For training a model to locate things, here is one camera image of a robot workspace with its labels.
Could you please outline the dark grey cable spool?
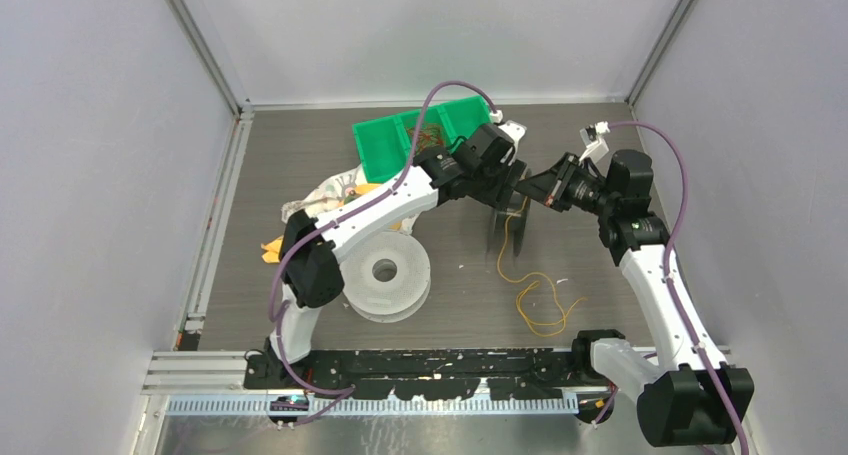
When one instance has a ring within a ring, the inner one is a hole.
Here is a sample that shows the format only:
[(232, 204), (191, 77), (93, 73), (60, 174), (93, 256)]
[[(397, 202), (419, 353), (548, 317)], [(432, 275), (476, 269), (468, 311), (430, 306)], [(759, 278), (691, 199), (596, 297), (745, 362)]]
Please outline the dark grey cable spool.
[(500, 252), (506, 246), (506, 253), (517, 259), (523, 248), (528, 218), (529, 209), (524, 206), (521, 195), (514, 195), (504, 208), (493, 208), (489, 217), (486, 253)]

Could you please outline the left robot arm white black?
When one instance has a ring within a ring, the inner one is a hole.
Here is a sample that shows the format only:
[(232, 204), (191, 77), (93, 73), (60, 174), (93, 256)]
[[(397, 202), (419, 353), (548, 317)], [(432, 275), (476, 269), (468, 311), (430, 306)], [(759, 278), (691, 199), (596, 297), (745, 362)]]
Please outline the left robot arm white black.
[(342, 293), (340, 265), (359, 244), (447, 201), (470, 197), (491, 207), (504, 204), (525, 166), (517, 159), (525, 134), (512, 120), (483, 124), (454, 148), (422, 150), (411, 166), (349, 204), (314, 217), (303, 210), (293, 214), (270, 294), (270, 378), (284, 389), (305, 380), (303, 358), (311, 351), (320, 310)]

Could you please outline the white plastic cable spool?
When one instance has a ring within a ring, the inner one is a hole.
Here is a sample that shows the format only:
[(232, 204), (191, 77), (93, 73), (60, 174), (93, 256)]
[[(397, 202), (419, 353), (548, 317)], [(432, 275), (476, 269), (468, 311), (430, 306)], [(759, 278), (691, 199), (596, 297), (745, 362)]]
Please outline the white plastic cable spool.
[(363, 318), (396, 323), (418, 311), (431, 288), (431, 264), (410, 235), (384, 231), (358, 245), (341, 264), (343, 295)]

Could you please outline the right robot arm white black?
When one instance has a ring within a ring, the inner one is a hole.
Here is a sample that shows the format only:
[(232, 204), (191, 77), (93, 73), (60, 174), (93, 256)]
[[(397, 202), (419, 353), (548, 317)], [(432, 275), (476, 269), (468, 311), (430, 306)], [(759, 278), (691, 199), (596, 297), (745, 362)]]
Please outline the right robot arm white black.
[(652, 185), (652, 160), (636, 150), (615, 152), (606, 176), (567, 153), (514, 185), (552, 210), (579, 208), (597, 217), (599, 238), (634, 291), (654, 342), (656, 357), (648, 360), (614, 330), (582, 332), (572, 375), (589, 386), (606, 378), (630, 398), (654, 447), (737, 442), (745, 448), (741, 421), (753, 379), (727, 361), (700, 321), (669, 231), (650, 209)]

